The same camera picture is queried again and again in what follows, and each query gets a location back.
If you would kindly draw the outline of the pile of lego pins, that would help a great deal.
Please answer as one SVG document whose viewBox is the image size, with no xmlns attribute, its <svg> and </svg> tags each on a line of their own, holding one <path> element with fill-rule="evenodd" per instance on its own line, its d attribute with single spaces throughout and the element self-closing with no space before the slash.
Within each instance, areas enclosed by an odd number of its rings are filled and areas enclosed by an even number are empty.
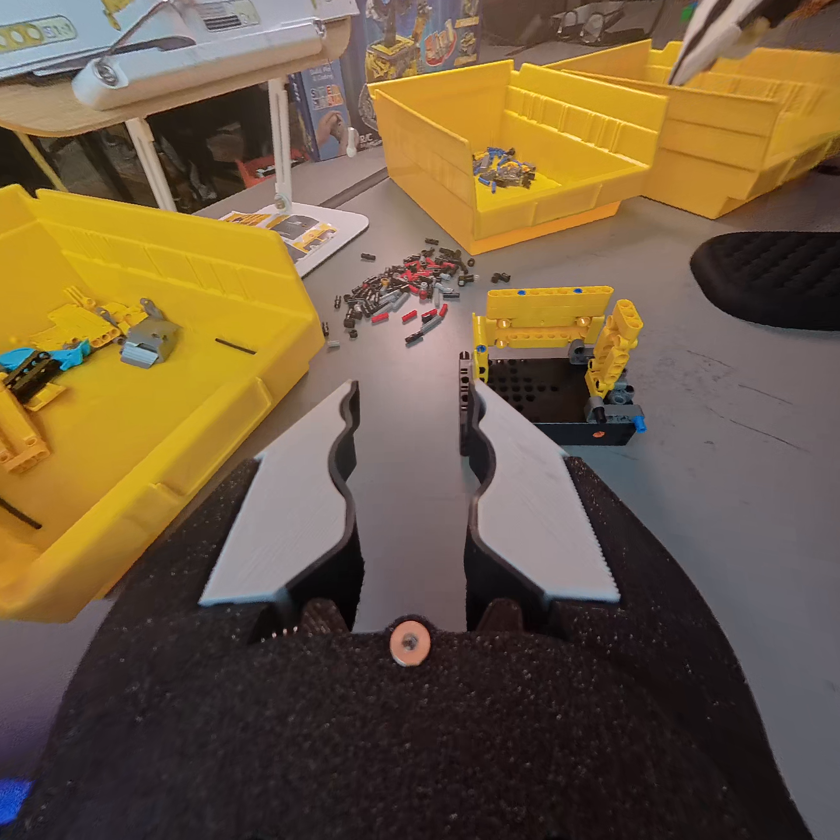
<svg viewBox="0 0 840 840">
<path fill-rule="evenodd" d="M 364 326 L 393 322 L 407 330 L 404 344 L 412 349 L 446 320 L 462 292 L 479 280 L 477 257 L 426 237 L 414 252 L 335 296 L 333 308 L 343 316 L 341 333 L 332 335 L 329 323 L 322 321 L 326 346 L 335 351 L 342 340 L 357 341 Z"/>
</svg>

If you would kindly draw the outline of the heap of mixed lego parts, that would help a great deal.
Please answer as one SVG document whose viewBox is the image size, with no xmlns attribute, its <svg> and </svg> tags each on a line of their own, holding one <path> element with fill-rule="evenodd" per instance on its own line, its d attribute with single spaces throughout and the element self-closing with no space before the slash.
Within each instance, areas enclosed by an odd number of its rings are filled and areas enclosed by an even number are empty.
<svg viewBox="0 0 840 840">
<path fill-rule="evenodd" d="M 473 154 L 471 168 L 478 184 L 492 193 L 509 188 L 529 190 L 537 174 L 536 165 L 521 161 L 514 148 L 504 150 L 496 146 Z"/>
</svg>

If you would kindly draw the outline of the lego instruction booklet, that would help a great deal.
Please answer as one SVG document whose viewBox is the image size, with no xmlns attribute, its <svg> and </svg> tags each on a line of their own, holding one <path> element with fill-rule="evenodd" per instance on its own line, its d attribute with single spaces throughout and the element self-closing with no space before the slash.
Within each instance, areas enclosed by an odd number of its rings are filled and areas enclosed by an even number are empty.
<svg viewBox="0 0 840 840">
<path fill-rule="evenodd" d="M 242 213 L 231 212 L 220 221 L 261 228 L 281 236 L 294 263 L 313 254 L 338 235 L 338 229 L 317 218 L 277 211 Z"/>
</svg>

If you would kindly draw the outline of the yellow storage bin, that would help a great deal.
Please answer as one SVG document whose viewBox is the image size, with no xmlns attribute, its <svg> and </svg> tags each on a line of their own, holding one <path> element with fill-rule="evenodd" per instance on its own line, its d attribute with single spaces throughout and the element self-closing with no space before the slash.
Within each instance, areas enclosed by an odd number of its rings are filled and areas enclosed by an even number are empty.
<svg viewBox="0 0 840 840">
<path fill-rule="evenodd" d="M 757 48 L 671 87 L 680 48 L 645 40 L 549 65 L 668 98 L 646 197 L 715 219 L 838 155 L 837 52 Z"/>
<path fill-rule="evenodd" d="M 2 189 L 2 352 L 50 327 L 78 287 L 151 299 L 182 328 L 142 370 L 109 347 L 63 374 L 35 415 L 50 456 L 2 470 L 3 620 L 68 622 L 103 597 L 294 385 L 322 345 L 319 316 L 268 230 L 63 192 Z M 246 355 L 215 343 L 253 350 Z"/>
<path fill-rule="evenodd" d="M 641 196 L 669 100 L 511 60 L 375 83 L 388 174 L 463 250 L 478 256 L 601 221 Z M 529 190 L 492 193 L 472 155 L 514 148 Z"/>
</svg>

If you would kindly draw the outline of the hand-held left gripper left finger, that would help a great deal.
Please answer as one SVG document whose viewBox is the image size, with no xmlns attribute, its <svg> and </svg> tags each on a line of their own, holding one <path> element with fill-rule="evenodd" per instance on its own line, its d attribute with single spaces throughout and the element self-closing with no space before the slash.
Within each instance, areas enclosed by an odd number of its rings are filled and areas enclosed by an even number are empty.
<svg viewBox="0 0 840 840">
<path fill-rule="evenodd" d="M 360 385 L 348 380 L 258 454 L 199 606 L 263 605 L 292 628 L 322 599 L 354 629 L 364 559 L 348 481 L 360 423 Z"/>
</svg>

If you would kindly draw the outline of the loose lego gear parts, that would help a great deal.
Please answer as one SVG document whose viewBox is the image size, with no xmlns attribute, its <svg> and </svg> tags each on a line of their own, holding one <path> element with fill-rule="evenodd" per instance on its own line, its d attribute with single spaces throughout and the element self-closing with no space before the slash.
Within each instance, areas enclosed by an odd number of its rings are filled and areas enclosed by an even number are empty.
<svg viewBox="0 0 840 840">
<path fill-rule="evenodd" d="M 67 390 L 58 382 L 63 374 L 109 347 L 120 362 L 149 370 L 168 360 L 181 337 L 181 326 L 147 297 L 129 306 L 98 302 L 78 287 L 63 292 L 70 301 L 49 313 L 48 329 L 2 352 L 1 464 L 8 474 L 24 474 L 50 456 L 35 415 Z"/>
</svg>

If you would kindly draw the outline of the white board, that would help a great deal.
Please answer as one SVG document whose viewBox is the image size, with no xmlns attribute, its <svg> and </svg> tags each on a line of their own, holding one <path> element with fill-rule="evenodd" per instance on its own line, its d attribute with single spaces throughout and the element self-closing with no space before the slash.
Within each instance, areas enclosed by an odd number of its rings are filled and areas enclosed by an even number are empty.
<svg viewBox="0 0 840 840">
<path fill-rule="evenodd" d="M 277 211 L 284 214 L 308 215 L 317 218 L 322 222 L 327 222 L 338 229 L 338 235 L 331 239 L 326 245 L 319 248 L 313 254 L 299 260 L 297 263 L 293 262 L 299 277 L 302 279 L 307 278 L 308 275 L 310 275 L 322 263 L 335 256 L 339 251 L 341 251 L 341 249 L 357 239 L 357 237 L 360 237 L 370 225 L 368 217 L 358 213 L 345 212 L 335 208 L 301 203 L 292 204 L 291 210 L 289 211 L 281 211 L 276 205 L 266 205 L 251 212 L 237 210 L 229 211 L 223 215 L 217 216 L 217 218 L 221 219 L 221 217 L 231 212 L 255 213 L 262 211 Z"/>
</svg>

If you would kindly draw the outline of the yellow grey lego build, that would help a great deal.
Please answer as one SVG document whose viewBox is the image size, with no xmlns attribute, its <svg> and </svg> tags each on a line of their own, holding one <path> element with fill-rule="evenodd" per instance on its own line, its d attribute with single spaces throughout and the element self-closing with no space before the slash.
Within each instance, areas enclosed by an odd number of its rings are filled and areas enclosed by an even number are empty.
<svg viewBox="0 0 840 840">
<path fill-rule="evenodd" d="M 486 313 L 472 317 L 474 379 L 488 386 L 490 360 L 566 358 L 585 366 L 590 405 L 604 424 L 604 398 L 616 392 L 644 329 L 628 299 L 607 311 L 613 293 L 606 286 L 489 291 Z"/>
</svg>

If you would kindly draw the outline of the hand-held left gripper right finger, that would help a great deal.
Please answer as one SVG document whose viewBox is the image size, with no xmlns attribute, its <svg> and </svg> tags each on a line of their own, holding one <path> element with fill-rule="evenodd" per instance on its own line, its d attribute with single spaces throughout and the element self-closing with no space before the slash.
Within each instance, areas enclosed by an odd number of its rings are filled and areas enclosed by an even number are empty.
<svg viewBox="0 0 840 840">
<path fill-rule="evenodd" d="M 467 629 L 502 602 L 538 634 L 561 634 L 562 611 L 615 613 L 620 588 L 567 452 L 483 381 L 469 386 L 464 443 L 477 483 L 464 549 Z"/>
</svg>

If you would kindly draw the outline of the lego set box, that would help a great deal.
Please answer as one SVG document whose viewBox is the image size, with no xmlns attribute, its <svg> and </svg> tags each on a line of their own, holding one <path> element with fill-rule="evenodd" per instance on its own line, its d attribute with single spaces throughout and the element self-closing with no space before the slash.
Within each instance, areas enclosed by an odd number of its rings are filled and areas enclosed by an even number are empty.
<svg viewBox="0 0 840 840">
<path fill-rule="evenodd" d="M 356 2 L 339 59 L 289 78 L 291 155 L 328 161 L 382 145 L 375 83 L 477 63 L 480 1 Z"/>
</svg>

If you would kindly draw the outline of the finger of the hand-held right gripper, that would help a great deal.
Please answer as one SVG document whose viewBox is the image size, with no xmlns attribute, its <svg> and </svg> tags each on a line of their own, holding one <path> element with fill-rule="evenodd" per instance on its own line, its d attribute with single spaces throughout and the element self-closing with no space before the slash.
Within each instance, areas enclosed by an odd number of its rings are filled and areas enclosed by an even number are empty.
<svg viewBox="0 0 840 840">
<path fill-rule="evenodd" d="M 802 1 L 702 1 L 695 8 L 667 84 L 683 87 L 720 58 L 747 56 Z"/>
</svg>

